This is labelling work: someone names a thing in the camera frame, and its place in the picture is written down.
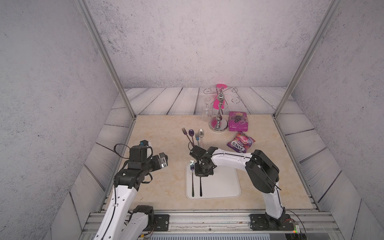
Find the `green handled fork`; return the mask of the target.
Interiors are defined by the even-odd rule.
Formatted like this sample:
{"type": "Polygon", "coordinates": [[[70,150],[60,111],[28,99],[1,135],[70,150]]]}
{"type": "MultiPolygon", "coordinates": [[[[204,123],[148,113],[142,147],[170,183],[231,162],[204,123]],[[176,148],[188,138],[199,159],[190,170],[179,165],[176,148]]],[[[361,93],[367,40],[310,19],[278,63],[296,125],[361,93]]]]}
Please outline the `green handled fork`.
{"type": "Polygon", "coordinates": [[[191,176],[191,179],[192,179],[192,197],[194,198],[194,197],[195,197],[195,189],[194,189],[194,170],[195,170],[195,162],[194,162],[194,161],[191,161],[191,163],[190,163],[190,169],[191,169],[191,173],[192,173],[192,176],[191,176]]]}

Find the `blue fork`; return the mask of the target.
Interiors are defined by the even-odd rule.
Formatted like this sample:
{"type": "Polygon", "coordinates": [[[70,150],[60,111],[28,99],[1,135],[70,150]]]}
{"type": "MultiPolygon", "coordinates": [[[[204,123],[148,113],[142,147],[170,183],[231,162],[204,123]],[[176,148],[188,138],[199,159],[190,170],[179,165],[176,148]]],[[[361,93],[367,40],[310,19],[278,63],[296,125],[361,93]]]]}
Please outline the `blue fork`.
{"type": "Polygon", "coordinates": [[[200,137],[199,137],[199,134],[196,133],[196,140],[197,140],[197,143],[198,143],[198,146],[200,147],[200,137]]]}

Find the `silver spoon pink handle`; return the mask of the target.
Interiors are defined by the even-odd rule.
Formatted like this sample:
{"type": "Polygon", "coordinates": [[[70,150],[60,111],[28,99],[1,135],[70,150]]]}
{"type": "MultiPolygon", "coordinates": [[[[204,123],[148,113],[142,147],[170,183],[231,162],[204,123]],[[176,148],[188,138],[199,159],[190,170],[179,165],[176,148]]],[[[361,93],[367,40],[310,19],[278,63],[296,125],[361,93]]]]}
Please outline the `silver spoon pink handle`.
{"type": "Polygon", "coordinates": [[[200,139],[200,147],[204,148],[204,142],[203,142],[203,137],[204,137],[204,130],[200,129],[199,130],[199,139],[200,139]]]}

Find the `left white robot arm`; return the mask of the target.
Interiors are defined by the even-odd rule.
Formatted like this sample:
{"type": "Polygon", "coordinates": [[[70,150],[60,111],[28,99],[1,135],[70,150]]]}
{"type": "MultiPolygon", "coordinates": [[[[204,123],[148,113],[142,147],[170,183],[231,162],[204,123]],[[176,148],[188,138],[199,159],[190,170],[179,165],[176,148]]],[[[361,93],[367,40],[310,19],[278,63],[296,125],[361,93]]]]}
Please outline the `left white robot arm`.
{"type": "Polygon", "coordinates": [[[154,155],[150,142],[143,140],[129,148],[130,156],[114,176],[113,192],[96,240],[136,240],[155,229],[154,208],[138,205],[129,211],[141,185],[149,184],[152,172],[168,166],[165,153],[154,155]]]}

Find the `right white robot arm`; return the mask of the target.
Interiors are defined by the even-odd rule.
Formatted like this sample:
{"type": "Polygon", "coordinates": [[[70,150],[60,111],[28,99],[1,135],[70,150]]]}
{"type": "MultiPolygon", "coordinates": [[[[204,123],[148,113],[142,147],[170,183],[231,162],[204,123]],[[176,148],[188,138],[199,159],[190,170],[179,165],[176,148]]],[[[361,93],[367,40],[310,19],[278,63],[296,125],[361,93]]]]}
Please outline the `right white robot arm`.
{"type": "Polygon", "coordinates": [[[216,167],[230,167],[247,172],[253,186],[263,193],[266,215],[275,220],[282,218],[285,208],[281,203],[279,188],[279,168],[262,152],[234,153],[217,147],[204,150],[193,146],[190,156],[194,158],[195,173],[198,177],[214,174],[216,167]]]}

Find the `purple fork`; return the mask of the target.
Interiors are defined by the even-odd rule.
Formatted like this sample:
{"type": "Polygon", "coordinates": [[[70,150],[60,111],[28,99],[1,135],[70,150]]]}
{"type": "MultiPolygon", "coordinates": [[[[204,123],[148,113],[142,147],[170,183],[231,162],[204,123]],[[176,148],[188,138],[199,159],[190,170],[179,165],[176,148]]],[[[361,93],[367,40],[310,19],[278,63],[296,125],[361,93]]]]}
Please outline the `purple fork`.
{"type": "Polygon", "coordinates": [[[189,134],[187,133],[185,128],[182,128],[183,134],[188,138],[192,146],[194,146],[194,143],[191,141],[189,134]]]}

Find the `white square tray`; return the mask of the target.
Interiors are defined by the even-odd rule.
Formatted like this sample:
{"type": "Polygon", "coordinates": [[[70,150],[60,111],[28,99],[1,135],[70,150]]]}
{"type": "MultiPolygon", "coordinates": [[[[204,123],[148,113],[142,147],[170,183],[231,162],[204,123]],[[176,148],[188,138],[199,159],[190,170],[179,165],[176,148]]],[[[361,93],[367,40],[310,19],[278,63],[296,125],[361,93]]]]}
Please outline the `white square tray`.
{"type": "Polygon", "coordinates": [[[195,197],[192,197],[192,173],[190,164],[185,166],[186,196],[190,200],[237,198],[241,195],[241,187],[237,171],[229,167],[217,167],[214,175],[202,177],[203,196],[200,197],[200,178],[194,175],[195,197]]]}

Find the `pink candy bag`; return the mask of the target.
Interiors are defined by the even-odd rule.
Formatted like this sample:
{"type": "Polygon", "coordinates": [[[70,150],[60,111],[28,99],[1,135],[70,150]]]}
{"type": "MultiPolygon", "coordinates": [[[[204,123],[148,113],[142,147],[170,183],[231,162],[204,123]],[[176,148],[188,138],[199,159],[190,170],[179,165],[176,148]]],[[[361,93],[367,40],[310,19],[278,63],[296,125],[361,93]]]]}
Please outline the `pink candy bag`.
{"type": "Polygon", "coordinates": [[[237,153],[246,153],[252,146],[255,140],[242,132],[238,132],[232,141],[227,143],[227,146],[237,153]]]}

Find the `silver cup holder stand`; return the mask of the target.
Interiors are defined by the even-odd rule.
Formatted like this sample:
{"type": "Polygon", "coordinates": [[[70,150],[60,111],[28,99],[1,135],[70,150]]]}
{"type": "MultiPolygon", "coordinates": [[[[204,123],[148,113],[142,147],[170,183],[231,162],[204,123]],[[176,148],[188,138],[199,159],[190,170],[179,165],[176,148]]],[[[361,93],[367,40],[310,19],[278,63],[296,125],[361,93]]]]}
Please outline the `silver cup holder stand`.
{"type": "MultiPolygon", "coordinates": [[[[235,88],[235,87],[229,87],[229,88],[221,91],[220,92],[220,98],[221,98],[220,101],[221,101],[221,103],[223,101],[225,101],[225,103],[226,103],[226,99],[225,99],[226,95],[232,97],[231,101],[234,104],[239,103],[240,99],[238,97],[236,97],[235,95],[229,94],[229,93],[225,93],[225,91],[227,91],[227,90],[231,90],[232,93],[237,93],[238,92],[238,89],[235,88]]],[[[214,132],[222,133],[229,126],[228,121],[223,118],[222,113],[223,113],[223,110],[219,109],[217,115],[215,117],[212,117],[210,122],[209,122],[209,127],[214,132]]]]}

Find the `clear glass cup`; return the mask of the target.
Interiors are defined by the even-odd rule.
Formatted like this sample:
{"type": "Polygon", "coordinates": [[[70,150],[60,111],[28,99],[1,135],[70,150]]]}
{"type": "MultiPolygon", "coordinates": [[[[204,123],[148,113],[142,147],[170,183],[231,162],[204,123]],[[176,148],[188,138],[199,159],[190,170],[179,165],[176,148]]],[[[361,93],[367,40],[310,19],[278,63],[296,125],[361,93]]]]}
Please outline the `clear glass cup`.
{"type": "Polygon", "coordinates": [[[203,117],[206,122],[208,122],[211,119],[212,115],[212,102],[213,100],[211,98],[205,98],[205,108],[203,112],[203,117]]]}

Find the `purple snack bag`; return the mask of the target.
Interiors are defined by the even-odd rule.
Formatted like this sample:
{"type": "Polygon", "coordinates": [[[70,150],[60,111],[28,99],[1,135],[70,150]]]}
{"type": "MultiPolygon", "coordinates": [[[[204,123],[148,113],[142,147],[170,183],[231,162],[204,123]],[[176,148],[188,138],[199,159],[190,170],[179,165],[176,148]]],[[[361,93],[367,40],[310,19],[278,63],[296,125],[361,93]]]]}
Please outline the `purple snack bag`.
{"type": "Polygon", "coordinates": [[[247,132],[249,128],[248,116],[245,112],[230,112],[228,123],[230,132],[247,132]]]}

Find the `pink cup on stand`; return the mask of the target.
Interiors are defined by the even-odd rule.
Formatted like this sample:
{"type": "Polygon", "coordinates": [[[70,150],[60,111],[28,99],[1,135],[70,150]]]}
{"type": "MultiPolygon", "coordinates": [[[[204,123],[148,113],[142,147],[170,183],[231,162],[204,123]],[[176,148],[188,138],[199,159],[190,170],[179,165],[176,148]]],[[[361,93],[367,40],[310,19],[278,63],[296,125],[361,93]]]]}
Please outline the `pink cup on stand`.
{"type": "Polygon", "coordinates": [[[223,101],[222,103],[220,101],[220,99],[221,99],[220,98],[220,92],[225,90],[227,87],[228,86],[225,84],[217,84],[216,85],[217,96],[216,96],[216,98],[214,100],[214,104],[213,104],[213,108],[215,110],[219,110],[219,109],[224,110],[225,109],[225,101],[223,101]]]}

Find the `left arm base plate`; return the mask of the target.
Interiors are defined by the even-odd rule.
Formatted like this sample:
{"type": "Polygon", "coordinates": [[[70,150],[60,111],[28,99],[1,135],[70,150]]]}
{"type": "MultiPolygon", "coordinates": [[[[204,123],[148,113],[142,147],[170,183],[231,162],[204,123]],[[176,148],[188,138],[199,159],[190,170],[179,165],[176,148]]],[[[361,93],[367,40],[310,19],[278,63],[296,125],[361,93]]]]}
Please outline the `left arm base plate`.
{"type": "Polygon", "coordinates": [[[144,232],[167,232],[169,230],[170,215],[150,215],[144,232]]]}

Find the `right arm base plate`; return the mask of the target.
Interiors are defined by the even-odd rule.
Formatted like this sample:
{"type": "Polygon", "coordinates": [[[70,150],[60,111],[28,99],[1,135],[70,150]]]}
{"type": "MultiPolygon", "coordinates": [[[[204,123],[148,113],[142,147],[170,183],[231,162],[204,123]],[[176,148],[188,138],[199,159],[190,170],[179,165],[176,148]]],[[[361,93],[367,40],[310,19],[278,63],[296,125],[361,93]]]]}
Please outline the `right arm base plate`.
{"type": "Polygon", "coordinates": [[[279,219],[267,214],[251,214],[250,228],[253,231],[293,231],[296,227],[290,215],[283,213],[279,219]]]}

